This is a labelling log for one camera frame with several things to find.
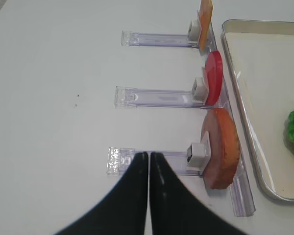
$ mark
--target tray rim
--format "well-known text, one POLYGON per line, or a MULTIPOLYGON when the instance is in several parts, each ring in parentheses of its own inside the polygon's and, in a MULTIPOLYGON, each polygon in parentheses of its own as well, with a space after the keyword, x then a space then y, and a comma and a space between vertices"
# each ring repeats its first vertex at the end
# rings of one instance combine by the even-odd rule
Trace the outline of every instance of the tray rim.
POLYGON ((249 147, 250 152, 251 152, 251 158, 252 158, 254 169, 256 171, 256 176, 258 178, 258 183, 259 183, 261 189, 264 191, 264 193, 267 196, 269 196, 270 198, 277 199, 277 200, 280 200, 280 201, 285 201, 285 202, 294 202, 294 198, 283 197, 283 196, 279 195, 278 193, 274 192, 268 186, 268 184, 266 183, 266 181, 264 179, 264 175, 262 173, 262 170, 261 170, 261 167, 260 167, 260 164, 259 164, 259 161, 258 161, 256 145, 255 145, 254 140, 252 138, 251 128, 250 128, 250 125, 248 123, 248 118, 247 118, 247 115, 246 115, 246 110, 245 110, 243 98, 241 96, 241 91, 240 91, 237 76, 236 76, 236 73, 235 73, 235 67, 234 67, 232 57, 231 57, 231 52, 230 52, 228 42, 227 42, 227 39, 226 39, 226 36, 225 36, 225 34, 228 33, 226 31, 226 25, 231 23, 231 22, 240 22, 242 24, 248 24, 248 23, 249 24, 263 24, 263 23, 269 23, 269 24, 294 24, 294 22, 229 19, 229 20, 226 20, 225 22, 223 22, 223 24, 222 24, 222 37, 221 37, 221 41, 222 41, 225 56, 226 56, 226 61, 227 61, 228 67, 229 67, 230 77, 231 77, 233 88, 234 88, 233 90, 234 90, 234 93, 235 93, 236 101, 237 101, 238 106, 239 106, 241 119, 243 120, 243 123, 244 123, 245 136, 247 137, 247 140, 248 140, 247 141, 248 145, 249 145, 248 147, 249 147))

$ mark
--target ham slice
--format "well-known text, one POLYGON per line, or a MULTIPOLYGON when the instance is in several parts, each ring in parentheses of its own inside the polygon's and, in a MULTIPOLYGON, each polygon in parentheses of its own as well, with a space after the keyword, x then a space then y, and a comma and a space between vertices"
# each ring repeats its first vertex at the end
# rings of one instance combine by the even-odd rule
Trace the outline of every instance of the ham slice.
POLYGON ((211 158, 203 173, 211 189, 225 189, 232 182, 240 159, 240 143, 235 123, 223 108, 208 111, 203 122, 201 138, 209 132, 211 158))

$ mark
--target silver tray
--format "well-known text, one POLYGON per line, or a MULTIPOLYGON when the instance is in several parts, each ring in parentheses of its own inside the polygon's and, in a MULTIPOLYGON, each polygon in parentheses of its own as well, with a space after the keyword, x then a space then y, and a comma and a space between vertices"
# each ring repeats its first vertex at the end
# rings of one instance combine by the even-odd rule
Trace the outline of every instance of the silver tray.
POLYGON ((294 23, 228 20, 222 42, 259 185, 294 202, 294 23))

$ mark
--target tomato slice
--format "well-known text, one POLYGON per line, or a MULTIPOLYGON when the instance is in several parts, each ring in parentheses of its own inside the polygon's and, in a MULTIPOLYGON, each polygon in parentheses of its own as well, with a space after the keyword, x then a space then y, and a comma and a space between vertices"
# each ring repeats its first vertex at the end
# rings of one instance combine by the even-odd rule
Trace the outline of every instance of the tomato slice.
POLYGON ((208 81, 209 94, 206 105, 215 105, 218 101, 223 81, 223 65, 220 52, 212 51, 207 58, 204 70, 205 80, 208 81))

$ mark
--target white table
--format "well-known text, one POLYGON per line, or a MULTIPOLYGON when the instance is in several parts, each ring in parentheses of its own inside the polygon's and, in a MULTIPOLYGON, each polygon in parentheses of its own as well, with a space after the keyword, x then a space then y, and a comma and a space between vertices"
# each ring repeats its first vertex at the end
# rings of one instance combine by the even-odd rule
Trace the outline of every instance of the white table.
MULTIPOLYGON (((222 53, 227 19, 294 21, 294 0, 213 3, 222 53)), ((0 11, 0 235, 52 234, 92 208, 118 180, 105 173, 109 146, 183 151, 199 139, 202 110, 113 106, 116 85, 191 87, 201 74, 196 50, 121 47, 120 36, 186 33, 198 8, 198 0, 7 1, 0 11)), ((181 179, 247 233, 293 235, 294 206, 257 188, 226 65, 224 76, 256 213, 235 218, 228 194, 208 197, 200 178, 181 179)))

